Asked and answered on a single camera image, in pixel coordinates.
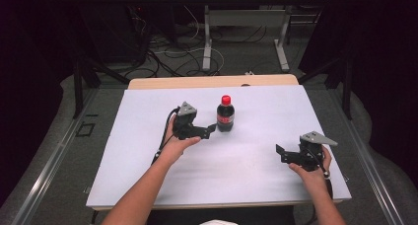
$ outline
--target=white paper sheet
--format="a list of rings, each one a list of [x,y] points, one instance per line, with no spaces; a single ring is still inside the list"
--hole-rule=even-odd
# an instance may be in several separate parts
[[[299,176],[275,152],[276,143],[299,152],[300,135],[323,133],[305,89],[251,86],[126,90],[87,206],[114,206],[145,173],[172,109],[187,101],[197,108],[193,124],[206,127],[216,122],[225,94],[236,110],[232,131],[217,130],[185,150],[170,169],[155,207],[309,201]],[[330,171],[334,199],[351,198],[335,160]]]

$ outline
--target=wooden table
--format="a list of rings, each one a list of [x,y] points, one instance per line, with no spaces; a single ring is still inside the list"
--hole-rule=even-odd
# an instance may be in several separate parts
[[[311,202],[302,180],[275,152],[276,143],[299,151],[300,135],[323,133],[306,91],[293,75],[251,75],[132,80],[86,205],[111,209],[145,173],[172,109],[187,101],[197,108],[193,124],[206,127],[216,122],[223,94],[232,96],[236,108],[233,130],[216,130],[184,151],[166,176],[154,209]],[[334,199],[350,199],[335,160],[330,171]]]
[[[211,26],[269,26],[280,27],[280,36],[274,40],[274,44],[281,70],[289,72],[290,69],[283,50],[283,42],[289,26],[291,9],[291,6],[286,6],[284,10],[210,10],[209,6],[205,6],[205,58],[203,58],[202,69],[210,69]]]

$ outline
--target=coca-cola bottle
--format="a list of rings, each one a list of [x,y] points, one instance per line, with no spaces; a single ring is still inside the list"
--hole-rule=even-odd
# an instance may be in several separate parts
[[[217,124],[221,132],[230,131],[234,125],[235,109],[231,104],[231,97],[222,96],[221,104],[217,108]]]

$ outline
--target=hand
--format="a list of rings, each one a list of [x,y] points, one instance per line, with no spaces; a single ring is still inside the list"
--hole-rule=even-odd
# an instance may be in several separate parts
[[[329,172],[329,165],[331,164],[331,155],[329,151],[322,146],[323,151],[323,166]],[[310,194],[315,194],[319,192],[327,192],[325,178],[323,176],[323,171],[321,168],[316,169],[312,172],[307,172],[301,166],[291,163],[289,164],[289,168],[295,171],[304,182],[305,188]]]
[[[163,148],[159,159],[157,161],[164,161],[170,166],[177,161],[181,156],[182,152],[189,146],[196,144],[200,141],[200,137],[192,137],[183,140],[179,140],[174,136],[173,125],[174,125],[175,116],[170,119],[169,126],[167,128],[167,133],[164,142],[166,145]]]

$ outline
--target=red bottle cap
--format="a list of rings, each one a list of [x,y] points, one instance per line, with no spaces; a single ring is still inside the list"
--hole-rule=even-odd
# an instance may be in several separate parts
[[[229,95],[222,96],[222,105],[228,106],[231,104],[231,97]]]

